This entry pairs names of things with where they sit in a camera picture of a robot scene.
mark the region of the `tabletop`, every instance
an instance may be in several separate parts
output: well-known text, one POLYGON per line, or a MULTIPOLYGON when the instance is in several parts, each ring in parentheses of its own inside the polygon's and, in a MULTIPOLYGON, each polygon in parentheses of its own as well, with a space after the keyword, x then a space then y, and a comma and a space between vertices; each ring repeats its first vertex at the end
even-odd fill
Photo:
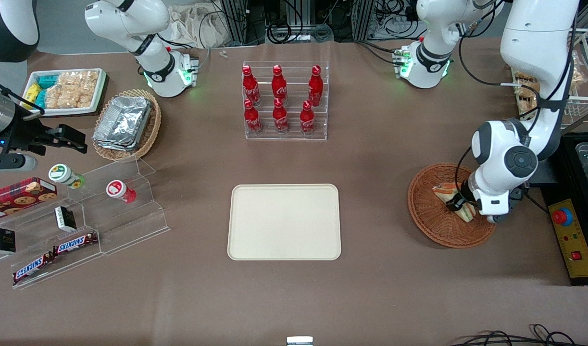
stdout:
MULTIPOLYGON (((499 45, 467 40, 470 70, 508 81, 499 45)), ((28 289, 13 291, 10 267, 0 265, 0 345, 282 345, 288 335, 323 346, 447 345, 489 329, 531 336, 534 322, 588 343, 588 287, 569 286, 550 221, 529 201, 464 250, 436 245, 408 213, 406 191, 420 169, 456 162, 483 121, 516 114, 511 88, 480 85, 454 63, 437 87, 421 90, 356 44, 264 44, 225 49, 226 59, 221 50, 197 87, 158 97, 163 122, 144 159, 157 170, 149 180, 171 230, 28 289), (246 140, 243 61, 328 61, 328 140, 246 140), (338 187, 340 258, 228 257, 232 188, 313 183, 338 187)), ((30 70, 94 67, 110 77, 106 100, 148 89, 129 53, 29 61, 30 70)), ((69 124, 90 142, 95 120, 43 123, 69 124)), ((0 173, 0 186, 46 177, 59 161, 79 173, 108 163, 90 146, 86 155, 48 148, 36 171, 0 173)), ((464 164, 475 168, 471 157, 464 164)))

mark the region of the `wicker basket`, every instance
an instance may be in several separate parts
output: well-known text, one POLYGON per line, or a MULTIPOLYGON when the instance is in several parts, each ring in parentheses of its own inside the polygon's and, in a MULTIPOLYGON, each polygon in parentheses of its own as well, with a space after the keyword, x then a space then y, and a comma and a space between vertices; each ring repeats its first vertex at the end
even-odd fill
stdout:
MULTIPOLYGON (((465 249, 487 241, 496 225, 489 223, 480 214, 470 222, 465 222, 448 210, 443 201, 435 196, 432 188, 441 183, 454 181, 454 173, 456 164, 453 163, 434 164, 419 171, 411 180, 407 204, 415 225, 428 238, 443 246, 465 249)), ((458 180, 463 181, 471 173, 470 169, 461 166, 458 180)))
MULTIPOLYGON (((159 105, 157 104, 155 97, 147 91, 137 89, 127 90, 118 94, 118 96, 144 97, 151 102, 149 120, 147 121, 146 127, 144 128, 140 145, 136 151, 122 151, 102 148, 98 146, 95 141, 93 141, 93 147, 95 147, 95 150, 98 152, 98 154, 100 154, 101 157, 108 160, 117 161, 134 154, 138 158, 141 158, 142 156, 146 155, 146 153, 148 153, 149 149, 153 146, 155 140, 157 139, 157 132, 159 132, 159 127, 162 124, 162 111, 159 109, 159 105)), ((97 124, 95 124, 95 129, 97 129, 97 127, 100 125, 103 114, 111 104, 112 100, 114 100, 114 97, 102 108, 97 124)))

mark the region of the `snickers bar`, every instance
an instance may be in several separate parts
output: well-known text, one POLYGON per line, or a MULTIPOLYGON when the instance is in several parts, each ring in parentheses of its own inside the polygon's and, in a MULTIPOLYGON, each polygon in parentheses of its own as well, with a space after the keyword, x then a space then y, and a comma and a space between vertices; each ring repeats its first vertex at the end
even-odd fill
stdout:
POLYGON ((79 238, 76 238, 76 239, 73 239, 70 241, 66 241, 65 243, 63 243, 61 245, 53 246, 52 253, 54 253, 54 256, 58 256, 58 255, 62 254, 63 252, 69 252, 72 250, 76 250, 81 246, 97 243, 98 241, 99 240, 98 240, 97 232, 91 232, 91 233, 85 234, 79 238))
POLYGON ((48 253, 41 255, 35 261, 32 261, 28 265, 25 265, 20 270, 18 270, 17 272, 12 274, 12 276, 14 278, 14 284, 19 283, 20 280, 30 276, 31 274, 35 273, 37 270, 42 269, 46 264, 54 261, 55 258, 56 258, 56 255, 52 254, 52 252, 48 251, 48 253))

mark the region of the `white bottle cap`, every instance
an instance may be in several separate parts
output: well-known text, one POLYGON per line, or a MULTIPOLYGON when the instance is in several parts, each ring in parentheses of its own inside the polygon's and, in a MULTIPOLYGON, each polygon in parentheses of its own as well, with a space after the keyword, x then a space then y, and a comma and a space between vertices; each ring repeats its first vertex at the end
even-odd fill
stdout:
POLYGON ((67 165, 62 163, 55 164, 50 171, 48 171, 48 177, 50 180, 56 183, 63 183, 72 175, 72 170, 67 165))
POLYGON ((106 186, 105 192, 112 198, 120 198, 127 192, 127 186, 121 180, 112 180, 106 186))

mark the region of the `clear acrylic shelf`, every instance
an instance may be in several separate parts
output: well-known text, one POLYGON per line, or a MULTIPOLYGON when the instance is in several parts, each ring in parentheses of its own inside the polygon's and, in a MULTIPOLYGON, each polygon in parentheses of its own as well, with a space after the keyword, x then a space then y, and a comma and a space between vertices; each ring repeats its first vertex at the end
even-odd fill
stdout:
POLYGON ((52 263, 13 285, 28 287, 87 261, 113 254, 168 231, 161 205, 153 199, 147 175, 154 173, 142 159, 130 156, 83 174, 85 185, 79 189, 58 185, 59 199, 38 204, 0 219, 0 228, 15 231, 16 253, 0 255, 0 262, 11 263, 12 273, 48 251, 81 235, 97 232, 99 242, 60 254, 52 263), (122 180, 136 191, 136 200, 126 204, 105 193, 112 180, 122 180), (72 234, 57 228, 54 208, 65 206, 74 212, 77 231, 72 234))
MULTIPOLYGON (((262 123, 263 131, 260 134, 250 133, 246 122, 245 137, 251 140, 327 140, 328 132, 328 93, 330 81, 330 67, 327 62, 266 62, 266 61, 245 61, 243 65, 249 65, 253 75, 257 79, 260 92, 260 105, 256 107, 262 123), (275 123, 272 118, 274 108, 274 97, 272 95, 272 67, 281 65, 283 77, 288 83, 288 104, 285 108, 288 111, 289 132, 279 134, 276 132, 275 123), (300 112, 302 103, 309 99, 309 79, 311 68, 319 65, 322 68, 322 80, 324 90, 322 100, 318 107, 313 107, 315 112, 315 131, 311 136, 303 136, 300 130, 300 112)), ((246 99, 245 91, 242 90, 243 101, 246 99)))

